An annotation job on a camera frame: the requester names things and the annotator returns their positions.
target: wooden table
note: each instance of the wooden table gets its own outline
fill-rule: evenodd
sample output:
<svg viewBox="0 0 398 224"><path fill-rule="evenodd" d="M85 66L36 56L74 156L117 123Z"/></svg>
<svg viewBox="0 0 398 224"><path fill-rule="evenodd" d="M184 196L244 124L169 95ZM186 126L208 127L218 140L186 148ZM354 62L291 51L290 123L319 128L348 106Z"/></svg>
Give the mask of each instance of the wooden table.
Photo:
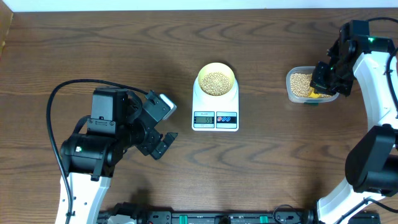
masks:
<svg viewBox="0 0 398 224"><path fill-rule="evenodd" d="M355 84L350 97L309 106L287 98L285 76L327 61L351 19L397 9L17 13L0 61L0 222L53 223L60 172L45 107L52 89L98 78L165 93L178 106L158 125L178 138L159 161L131 149L116 166L102 209L118 202L174 210L311 208L344 178L348 152L366 133ZM374 35L397 25L374 22ZM240 87L240 130L191 129L192 85L210 62L228 62ZM90 114L96 85L65 87L52 122L58 146ZM398 207L398 199L383 201ZM383 223L397 216L377 209Z"/></svg>

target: white digital scale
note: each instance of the white digital scale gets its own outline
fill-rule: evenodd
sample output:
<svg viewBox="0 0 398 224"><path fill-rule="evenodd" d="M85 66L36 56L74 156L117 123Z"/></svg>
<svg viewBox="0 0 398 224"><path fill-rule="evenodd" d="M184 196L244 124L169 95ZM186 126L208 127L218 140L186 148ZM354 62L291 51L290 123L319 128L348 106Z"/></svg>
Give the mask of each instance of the white digital scale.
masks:
<svg viewBox="0 0 398 224"><path fill-rule="evenodd" d="M221 72L229 77L232 88L221 96L205 93L199 83L206 74ZM192 129L195 131L237 131L239 129L239 88L232 69L223 63L204 66L194 84Z"/></svg>

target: white wall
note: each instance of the white wall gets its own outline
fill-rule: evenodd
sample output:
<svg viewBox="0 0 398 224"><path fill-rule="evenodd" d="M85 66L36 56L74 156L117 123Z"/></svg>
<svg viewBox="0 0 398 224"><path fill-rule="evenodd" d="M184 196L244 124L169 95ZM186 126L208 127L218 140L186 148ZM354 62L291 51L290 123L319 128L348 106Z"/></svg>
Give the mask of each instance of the white wall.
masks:
<svg viewBox="0 0 398 224"><path fill-rule="evenodd" d="M398 7L398 0L3 0L14 12Z"/></svg>

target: robotic arm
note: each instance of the robotic arm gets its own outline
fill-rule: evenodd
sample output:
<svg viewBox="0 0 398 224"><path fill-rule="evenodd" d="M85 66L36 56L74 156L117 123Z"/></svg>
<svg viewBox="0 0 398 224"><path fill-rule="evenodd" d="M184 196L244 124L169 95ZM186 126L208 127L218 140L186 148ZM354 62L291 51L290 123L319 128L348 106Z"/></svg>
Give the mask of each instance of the robotic arm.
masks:
<svg viewBox="0 0 398 224"><path fill-rule="evenodd" d="M72 135L62 144L62 164L73 197L68 213L68 192L61 178L61 195L55 223L96 223L115 165L128 148L160 159L177 137L163 135L155 126L167 119L176 106L163 94L150 91L147 101L123 88L100 87L93 93L91 116L79 120ZM79 131L87 123L87 133Z"/></svg>
<svg viewBox="0 0 398 224"><path fill-rule="evenodd" d="M315 223L348 223L372 200L398 192L397 60L391 39L371 37L368 21L351 21L328 50L329 64L319 62L311 86L318 93L348 96L357 79L368 116L368 133L348 154L346 178L317 202Z"/></svg>

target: clear plastic container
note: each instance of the clear plastic container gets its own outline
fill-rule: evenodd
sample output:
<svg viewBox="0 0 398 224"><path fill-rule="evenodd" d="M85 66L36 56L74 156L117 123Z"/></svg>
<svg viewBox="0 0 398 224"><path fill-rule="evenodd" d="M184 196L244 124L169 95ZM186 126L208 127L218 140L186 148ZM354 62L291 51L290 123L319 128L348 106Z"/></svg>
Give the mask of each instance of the clear plastic container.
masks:
<svg viewBox="0 0 398 224"><path fill-rule="evenodd" d="M290 86L290 76L292 76L292 74L295 74L295 73L312 74L314 69L315 69L315 66L295 67L295 68L291 69L291 71L287 74L286 89L287 89L287 95L288 95L289 99L291 100L291 102L293 102L293 103L326 103L326 102L331 102L338 97L338 93L336 93L332 97L309 98L309 97L296 96L292 92L292 87Z"/></svg>

